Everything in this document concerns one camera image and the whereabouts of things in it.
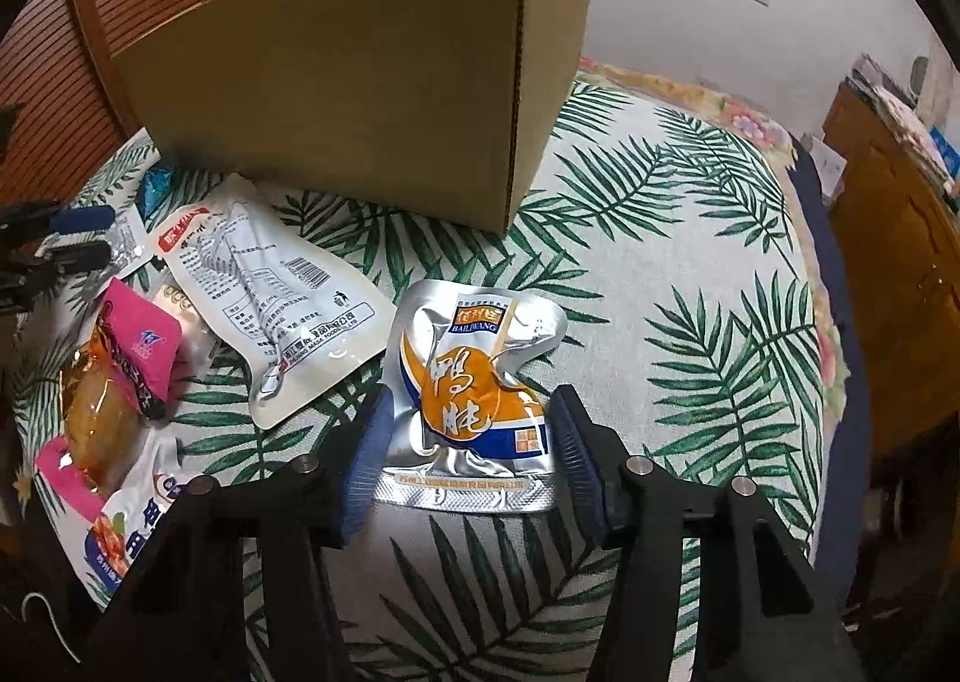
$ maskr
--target red label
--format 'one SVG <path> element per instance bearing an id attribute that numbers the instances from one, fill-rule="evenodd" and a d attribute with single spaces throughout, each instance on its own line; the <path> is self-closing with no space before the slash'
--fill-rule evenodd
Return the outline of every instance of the red label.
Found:
<path id="1" fill-rule="evenodd" d="M 193 221 L 195 216 L 199 216 L 200 213 L 209 213 L 208 208 L 197 208 L 196 210 L 191 210 L 189 213 L 184 213 L 176 220 L 174 226 L 168 229 L 165 233 L 160 235 L 160 239 L 157 240 L 157 245 L 160 246 L 160 250 L 163 253 L 170 252 L 170 250 L 179 243 L 179 239 L 184 237 L 184 232 L 187 231 L 187 228 L 190 226 L 190 222 Z"/>

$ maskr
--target wooden cabinet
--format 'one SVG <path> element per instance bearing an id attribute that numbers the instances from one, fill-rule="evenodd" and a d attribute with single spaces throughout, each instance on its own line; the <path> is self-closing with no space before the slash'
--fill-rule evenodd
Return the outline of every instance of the wooden cabinet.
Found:
<path id="1" fill-rule="evenodd" d="M 830 221 L 867 366 L 877 458 L 960 410 L 960 236 L 939 193 L 847 85 L 824 141 L 847 159 Z"/>

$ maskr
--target dark blue fabric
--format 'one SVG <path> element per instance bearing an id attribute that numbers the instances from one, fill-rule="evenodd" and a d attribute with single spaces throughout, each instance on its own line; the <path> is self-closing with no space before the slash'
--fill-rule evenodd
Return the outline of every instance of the dark blue fabric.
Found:
<path id="1" fill-rule="evenodd" d="M 836 589 L 839 603 L 846 602 L 860 541 L 863 495 L 870 480 L 870 388 L 860 341 L 853 327 L 853 308 L 847 289 L 840 247 L 830 229 L 827 210 L 820 198 L 820 180 L 810 154 L 794 138 L 797 167 L 790 178 L 797 189 L 803 216 L 813 235 L 820 262 L 820 276 L 830 295 L 830 311 L 837 329 L 843 356 L 850 368 L 847 379 L 847 407 L 837 426 L 829 452 L 823 521 L 817 548 L 816 569 L 823 572 Z"/>

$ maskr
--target white cable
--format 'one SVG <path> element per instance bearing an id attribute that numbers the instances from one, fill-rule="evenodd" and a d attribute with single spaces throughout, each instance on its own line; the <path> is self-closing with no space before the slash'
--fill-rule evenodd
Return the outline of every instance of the white cable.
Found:
<path id="1" fill-rule="evenodd" d="M 27 593 L 22 602 L 20 602 L 20 618 L 24 623 L 27 621 L 27 602 L 30 599 L 40 599 L 47 606 L 47 613 L 50 615 L 50 621 L 53 623 L 54 631 L 56 631 L 56 637 L 61 640 L 61 645 L 64 645 L 64 649 L 70 654 L 70 657 L 73 658 L 77 663 L 80 663 L 80 658 L 78 658 L 73 650 L 67 645 L 67 642 L 64 640 L 64 634 L 59 632 L 59 626 L 56 624 L 56 617 L 54 617 L 54 610 L 51 607 L 49 600 L 42 593 Z"/>

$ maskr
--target bed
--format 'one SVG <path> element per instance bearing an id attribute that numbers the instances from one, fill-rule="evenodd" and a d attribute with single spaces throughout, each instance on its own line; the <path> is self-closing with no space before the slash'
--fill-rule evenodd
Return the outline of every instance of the bed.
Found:
<path id="1" fill-rule="evenodd" d="M 723 95 L 584 61 L 502 239 L 338 196 L 260 189 L 288 226 L 352 261 L 389 297 L 433 269 L 558 301 L 568 336 L 528 366 L 527 383 L 543 393 L 572 383 L 594 420 L 684 478 L 750 474 L 842 599 L 856 560 L 869 415 L 842 264 L 809 159 L 795 155 L 777 124 Z M 157 158 L 139 132 L 78 204 L 130 204 Z M 177 172 L 148 228 L 219 179 Z M 157 273 L 148 265 L 128 283 L 146 290 Z M 83 559 L 85 522 L 32 469 L 61 432 L 56 372 L 88 312 L 78 287 L 65 285 L 21 322 L 7 390 L 24 450 L 22 498 L 40 502 L 104 608 L 109 595 Z M 171 425 L 184 465 L 222 483 L 266 477 L 349 423 L 379 370 L 369 362 L 262 433 L 248 416 L 239 357 L 222 348 L 209 375 L 176 386 Z M 692 662 L 696 543 L 683 559 L 673 679 L 688 678 Z M 328 555 L 347 648 L 370 680 L 582 677 L 617 562 L 590 548 L 565 503 L 525 517 L 375 504 L 350 548 Z M 253 546 L 244 576 L 251 672 L 269 679 Z"/>

